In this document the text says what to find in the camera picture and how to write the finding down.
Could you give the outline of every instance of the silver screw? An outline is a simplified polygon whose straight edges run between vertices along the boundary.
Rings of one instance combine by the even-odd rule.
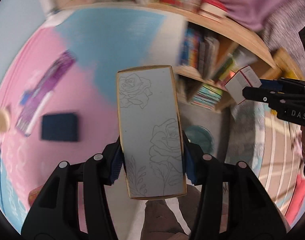
[[[97,153],[94,155],[94,160],[95,161],[100,161],[103,158],[103,155],[101,153]]]
[[[68,165],[68,162],[61,162],[61,163],[59,163],[59,168],[65,168],[65,167],[67,167],[67,165]]]
[[[203,155],[203,159],[205,160],[205,161],[210,161],[211,160],[211,155],[210,154],[204,154]]]
[[[247,167],[247,164],[244,162],[238,162],[238,166],[241,167],[242,169]]]

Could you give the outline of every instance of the gray floor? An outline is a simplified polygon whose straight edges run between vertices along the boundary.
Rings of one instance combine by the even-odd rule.
[[[182,129],[190,125],[205,127],[214,138],[214,157],[223,162],[226,157],[228,139],[230,110],[226,108],[218,114],[208,109],[179,102],[179,114]]]

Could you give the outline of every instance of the brown pants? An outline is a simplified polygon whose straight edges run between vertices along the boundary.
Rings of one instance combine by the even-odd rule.
[[[199,199],[199,190],[191,185],[187,185],[185,196],[178,197],[179,209],[190,230],[194,225]],[[146,202],[141,240],[187,240],[188,238],[165,200]]]

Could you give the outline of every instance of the box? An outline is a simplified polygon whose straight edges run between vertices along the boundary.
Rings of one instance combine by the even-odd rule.
[[[238,70],[238,72],[227,82],[225,85],[228,93],[240,104],[245,100],[243,97],[243,89],[245,87],[260,87],[260,79],[256,76],[255,72],[250,66],[246,66]]]
[[[171,66],[118,72],[117,102],[130,198],[186,194],[182,131]]]

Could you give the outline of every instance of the yellow object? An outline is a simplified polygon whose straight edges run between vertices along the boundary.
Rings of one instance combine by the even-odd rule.
[[[0,132],[8,132],[10,129],[10,114],[6,109],[0,109]]]

